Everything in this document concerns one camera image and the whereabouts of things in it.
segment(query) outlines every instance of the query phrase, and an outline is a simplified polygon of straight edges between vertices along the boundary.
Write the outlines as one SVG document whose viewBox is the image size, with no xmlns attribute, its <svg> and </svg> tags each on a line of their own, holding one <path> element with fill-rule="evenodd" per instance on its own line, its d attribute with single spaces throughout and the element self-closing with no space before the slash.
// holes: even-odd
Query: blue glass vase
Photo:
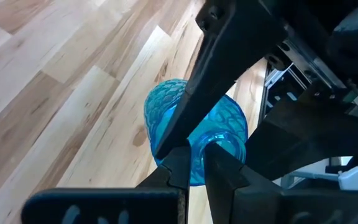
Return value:
<svg viewBox="0 0 358 224">
<path fill-rule="evenodd" d="M 144 116 L 153 156 L 185 87 L 185 80 L 167 80 L 157 85 L 146 98 Z M 205 184 L 203 149 L 208 143 L 218 143 L 244 163 L 247 138 L 246 117 L 239 105 L 225 95 L 188 137 L 191 145 L 190 185 Z M 161 161 L 154 159 L 159 166 Z"/>
</svg>

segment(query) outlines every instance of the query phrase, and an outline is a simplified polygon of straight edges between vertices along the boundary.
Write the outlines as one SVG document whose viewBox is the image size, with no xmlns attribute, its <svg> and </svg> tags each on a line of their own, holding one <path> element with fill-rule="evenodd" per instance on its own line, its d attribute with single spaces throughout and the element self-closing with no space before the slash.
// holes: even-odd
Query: wooden floor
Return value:
<svg viewBox="0 0 358 224">
<path fill-rule="evenodd" d="M 143 104 L 188 78 L 202 0 L 0 0 L 0 223 L 52 187 L 133 187 L 155 169 Z M 266 62 L 229 91 L 257 125 Z M 211 223 L 204 187 L 189 223 Z"/>
</svg>

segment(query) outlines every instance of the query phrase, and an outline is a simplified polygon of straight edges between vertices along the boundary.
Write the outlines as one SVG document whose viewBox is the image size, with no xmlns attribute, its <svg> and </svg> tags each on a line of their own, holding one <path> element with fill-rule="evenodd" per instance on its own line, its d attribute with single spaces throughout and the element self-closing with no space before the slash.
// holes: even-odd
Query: light wood flooring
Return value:
<svg viewBox="0 0 358 224">
<path fill-rule="evenodd" d="M 155 169 L 143 104 L 162 80 L 188 78 L 202 0 L 0 0 L 0 223 L 20 223 L 33 193 L 133 187 Z M 266 61 L 229 91 L 249 132 Z M 204 187 L 189 223 L 211 223 Z"/>
</svg>

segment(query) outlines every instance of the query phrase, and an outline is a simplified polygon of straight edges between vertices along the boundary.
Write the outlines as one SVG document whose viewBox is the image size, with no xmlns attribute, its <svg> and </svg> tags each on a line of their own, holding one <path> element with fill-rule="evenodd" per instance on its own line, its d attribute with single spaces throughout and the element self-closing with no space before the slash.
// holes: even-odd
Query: textured glass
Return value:
<svg viewBox="0 0 358 224">
<path fill-rule="evenodd" d="M 185 86 L 185 80 L 168 80 L 157 85 L 146 98 L 144 116 L 153 156 Z M 225 95 L 188 138 L 191 145 L 190 185 L 204 184 L 203 149 L 208 143 L 217 142 L 244 163 L 247 137 L 246 117 L 239 105 Z M 159 166 L 161 161 L 156 158 L 155 161 Z"/>
</svg>

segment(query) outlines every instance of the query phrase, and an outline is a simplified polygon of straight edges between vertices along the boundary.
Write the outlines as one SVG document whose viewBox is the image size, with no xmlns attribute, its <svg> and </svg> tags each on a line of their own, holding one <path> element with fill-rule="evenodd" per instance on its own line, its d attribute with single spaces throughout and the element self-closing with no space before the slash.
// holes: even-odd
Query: blue glass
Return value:
<svg viewBox="0 0 358 224">
<path fill-rule="evenodd" d="M 168 80 L 157 85 L 147 96 L 144 116 L 153 156 L 162 134 L 185 91 L 186 81 Z M 239 105 L 228 96 L 222 97 L 189 135 L 191 145 L 190 185 L 204 185 L 203 149 L 216 142 L 227 152 L 246 160 L 245 141 L 248 138 L 247 121 Z M 161 161 L 154 158 L 159 166 Z"/>
</svg>

